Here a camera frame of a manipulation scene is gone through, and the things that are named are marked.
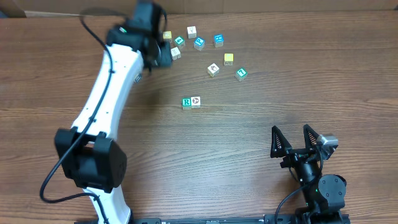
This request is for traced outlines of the white hand picture block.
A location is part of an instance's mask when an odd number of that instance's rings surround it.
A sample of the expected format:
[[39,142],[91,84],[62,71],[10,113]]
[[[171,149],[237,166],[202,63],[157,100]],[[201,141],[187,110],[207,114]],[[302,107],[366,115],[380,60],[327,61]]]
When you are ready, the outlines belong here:
[[208,68],[207,72],[210,77],[215,77],[217,74],[220,72],[220,68],[217,66],[217,64],[212,63]]

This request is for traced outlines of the soccer ball wooden block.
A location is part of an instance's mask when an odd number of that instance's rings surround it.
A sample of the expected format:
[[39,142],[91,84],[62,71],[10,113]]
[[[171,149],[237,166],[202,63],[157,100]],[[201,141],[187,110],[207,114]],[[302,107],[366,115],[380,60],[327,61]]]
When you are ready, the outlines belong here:
[[193,97],[191,97],[191,106],[192,106],[192,109],[195,109],[195,108],[200,108],[201,107],[201,98],[199,97],[199,96],[193,96]]

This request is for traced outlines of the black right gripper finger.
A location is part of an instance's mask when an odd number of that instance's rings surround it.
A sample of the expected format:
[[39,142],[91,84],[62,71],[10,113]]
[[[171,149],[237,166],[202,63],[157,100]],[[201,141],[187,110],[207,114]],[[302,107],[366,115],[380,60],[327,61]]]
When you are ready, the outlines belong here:
[[277,126],[272,127],[271,158],[286,156],[292,150],[292,146],[284,137]]
[[306,149],[313,148],[317,145],[319,134],[315,132],[308,124],[303,126],[303,135]]

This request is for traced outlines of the green R wooden block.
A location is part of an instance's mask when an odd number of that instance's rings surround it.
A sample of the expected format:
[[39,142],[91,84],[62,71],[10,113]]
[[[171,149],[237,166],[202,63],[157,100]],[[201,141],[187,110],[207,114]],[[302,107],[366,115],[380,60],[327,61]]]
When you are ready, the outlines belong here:
[[182,98],[182,108],[184,110],[190,110],[192,108],[191,98]]

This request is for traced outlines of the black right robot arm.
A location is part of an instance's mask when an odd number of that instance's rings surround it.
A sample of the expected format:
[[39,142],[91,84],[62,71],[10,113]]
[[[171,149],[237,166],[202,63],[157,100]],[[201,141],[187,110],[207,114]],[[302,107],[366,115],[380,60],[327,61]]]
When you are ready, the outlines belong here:
[[[332,134],[318,134],[307,124],[303,126],[303,135],[305,147],[294,149],[282,131],[272,127],[270,156],[282,159],[280,166],[288,168],[300,187],[280,202],[271,221],[274,224],[349,223],[349,217],[341,214],[345,207],[346,180],[340,175],[322,174],[324,162],[338,147],[338,139]],[[282,206],[300,192],[306,206],[296,209],[293,215],[280,215]]]

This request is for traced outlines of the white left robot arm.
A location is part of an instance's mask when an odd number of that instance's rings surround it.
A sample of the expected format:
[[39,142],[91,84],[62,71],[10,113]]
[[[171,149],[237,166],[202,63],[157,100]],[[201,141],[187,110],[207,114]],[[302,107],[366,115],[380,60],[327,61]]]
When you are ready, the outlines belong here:
[[59,129],[55,147],[65,177],[89,196],[95,223],[133,223],[121,183],[127,156],[119,147],[119,120],[144,69],[140,50],[113,44],[104,52],[101,70],[88,100],[70,129]]

